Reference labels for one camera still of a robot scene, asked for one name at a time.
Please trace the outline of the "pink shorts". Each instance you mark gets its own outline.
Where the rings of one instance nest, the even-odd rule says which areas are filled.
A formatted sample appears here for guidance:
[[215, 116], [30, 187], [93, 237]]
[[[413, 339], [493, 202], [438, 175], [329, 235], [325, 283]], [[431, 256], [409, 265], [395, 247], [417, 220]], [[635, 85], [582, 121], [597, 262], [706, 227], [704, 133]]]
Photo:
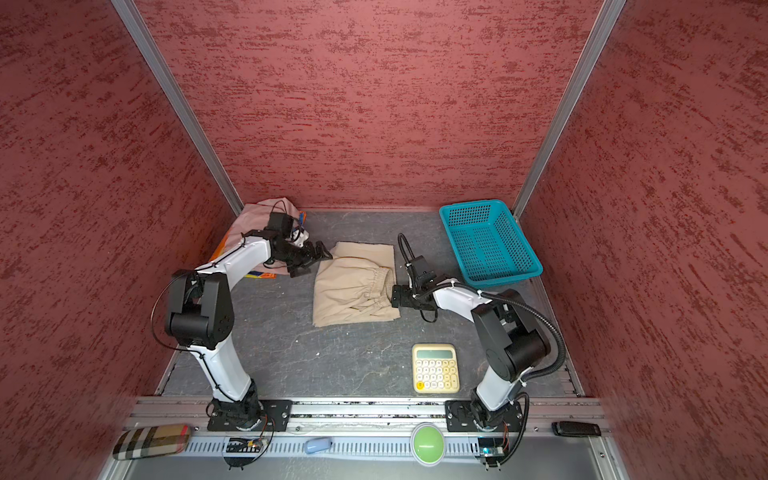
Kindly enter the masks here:
[[271, 213], [286, 213], [290, 215], [294, 218], [295, 227], [303, 226], [305, 223], [305, 213], [300, 211], [288, 198], [285, 197], [246, 204], [242, 212], [238, 215], [219, 242], [210, 259], [214, 260], [234, 248], [241, 241], [242, 234], [247, 233], [250, 230], [265, 229]]

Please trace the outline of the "rainbow striped shorts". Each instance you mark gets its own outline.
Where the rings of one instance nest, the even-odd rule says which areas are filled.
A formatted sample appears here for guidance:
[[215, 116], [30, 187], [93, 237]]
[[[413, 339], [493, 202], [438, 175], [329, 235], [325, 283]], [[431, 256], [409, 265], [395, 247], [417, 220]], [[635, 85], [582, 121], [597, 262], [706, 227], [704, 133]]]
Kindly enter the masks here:
[[[250, 228], [262, 228], [268, 222], [268, 214], [270, 208], [262, 205], [248, 204], [243, 212], [235, 219], [226, 234], [222, 237], [214, 253], [210, 257], [211, 260], [218, 258], [226, 253], [228, 250], [235, 247], [241, 240], [241, 233], [245, 233]], [[287, 276], [288, 271], [284, 264], [272, 265], [267, 268], [263, 264], [257, 265], [247, 275], [250, 279], [276, 279], [279, 276]]]

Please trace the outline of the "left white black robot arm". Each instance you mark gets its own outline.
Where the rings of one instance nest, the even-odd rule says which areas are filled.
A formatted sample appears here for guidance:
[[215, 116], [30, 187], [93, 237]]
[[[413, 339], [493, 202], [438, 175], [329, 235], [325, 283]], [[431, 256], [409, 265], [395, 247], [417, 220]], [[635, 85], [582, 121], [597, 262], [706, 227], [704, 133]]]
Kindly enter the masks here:
[[280, 230], [251, 230], [222, 255], [174, 275], [168, 285], [165, 333], [203, 370], [212, 389], [211, 419], [240, 431], [264, 428], [269, 420], [232, 340], [232, 288], [260, 264], [281, 262], [294, 277], [332, 258], [321, 242], [297, 246]]

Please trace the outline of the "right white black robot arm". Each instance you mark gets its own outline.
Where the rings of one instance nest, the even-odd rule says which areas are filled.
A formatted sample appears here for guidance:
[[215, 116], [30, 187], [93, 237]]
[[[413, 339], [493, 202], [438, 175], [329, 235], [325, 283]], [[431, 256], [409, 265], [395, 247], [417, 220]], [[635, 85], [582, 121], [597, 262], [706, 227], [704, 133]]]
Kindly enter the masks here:
[[408, 285], [391, 289], [395, 308], [453, 312], [473, 323], [487, 369], [473, 389], [469, 414], [479, 430], [493, 431], [505, 421], [524, 384], [546, 376], [537, 366], [551, 353], [552, 324], [514, 290], [480, 291], [453, 279], [416, 290]]

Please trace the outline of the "beige shorts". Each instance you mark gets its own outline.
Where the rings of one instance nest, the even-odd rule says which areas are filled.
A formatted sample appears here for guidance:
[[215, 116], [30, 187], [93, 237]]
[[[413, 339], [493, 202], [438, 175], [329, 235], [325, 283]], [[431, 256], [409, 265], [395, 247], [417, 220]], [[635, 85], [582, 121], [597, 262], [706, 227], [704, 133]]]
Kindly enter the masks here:
[[400, 317], [392, 305], [396, 282], [394, 247], [339, 242], [320, 263], [313, 294], [313, 325], [389, 322]]

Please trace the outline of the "teal plastic basket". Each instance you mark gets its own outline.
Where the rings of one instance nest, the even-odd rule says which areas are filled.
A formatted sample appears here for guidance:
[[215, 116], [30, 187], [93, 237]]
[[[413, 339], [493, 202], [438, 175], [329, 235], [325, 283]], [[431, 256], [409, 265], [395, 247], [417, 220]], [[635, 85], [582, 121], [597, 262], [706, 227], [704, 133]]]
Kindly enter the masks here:
[[538, 277], [543, 267], [500, 200], [443, 206], [439, 215], [465, 281], [481, 290]]

